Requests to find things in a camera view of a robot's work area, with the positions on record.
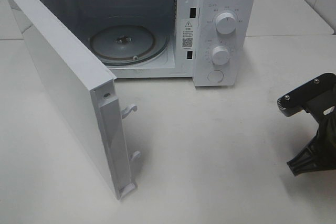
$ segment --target qr code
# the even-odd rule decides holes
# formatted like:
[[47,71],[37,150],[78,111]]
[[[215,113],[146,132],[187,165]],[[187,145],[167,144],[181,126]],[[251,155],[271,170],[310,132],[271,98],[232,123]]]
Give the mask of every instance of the qr code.
[[193,39],[183,39],[182,40],[182,47],[193,47]]

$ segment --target black metal part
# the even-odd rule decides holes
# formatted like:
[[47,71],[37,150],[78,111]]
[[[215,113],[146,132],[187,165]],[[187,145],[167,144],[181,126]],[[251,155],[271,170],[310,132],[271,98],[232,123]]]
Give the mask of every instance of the black metal part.
[[316,136],[287,164],[295,176],[319,170],[336,169],[336,75],[322,74],[278,99],[278,108],[285,116],[301,110],[310,113],[319,123]]

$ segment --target warning label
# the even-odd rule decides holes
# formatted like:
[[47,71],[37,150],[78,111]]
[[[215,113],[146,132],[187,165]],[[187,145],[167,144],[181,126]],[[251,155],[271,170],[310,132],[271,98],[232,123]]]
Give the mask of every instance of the warning label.
[[182,48],[193,49],[194,47],[194,24],[193,20],[183,19],[181,21]]

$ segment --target control panel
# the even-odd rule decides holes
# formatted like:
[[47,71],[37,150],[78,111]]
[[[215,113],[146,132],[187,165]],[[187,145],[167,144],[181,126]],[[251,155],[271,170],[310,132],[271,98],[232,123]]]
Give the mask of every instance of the control panel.
[[235,83],[253,1],[204,0],[194,65],[196,86]]

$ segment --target round button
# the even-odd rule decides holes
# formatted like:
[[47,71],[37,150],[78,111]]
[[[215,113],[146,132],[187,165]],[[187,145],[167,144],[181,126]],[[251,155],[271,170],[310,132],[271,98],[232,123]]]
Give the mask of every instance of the round button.
[[219,70],[212,71],[208,74],[208,80],[214,83],[220,83],[224,79],[223,72]]
[[236,14],[226,11],[217,16],[216,29],[220,34],[230,34],[236,29],[236,23]]
[[211,59],[215,65],[224,65],[230,60],[230,53],[226,47],[215,47],[211,52]]

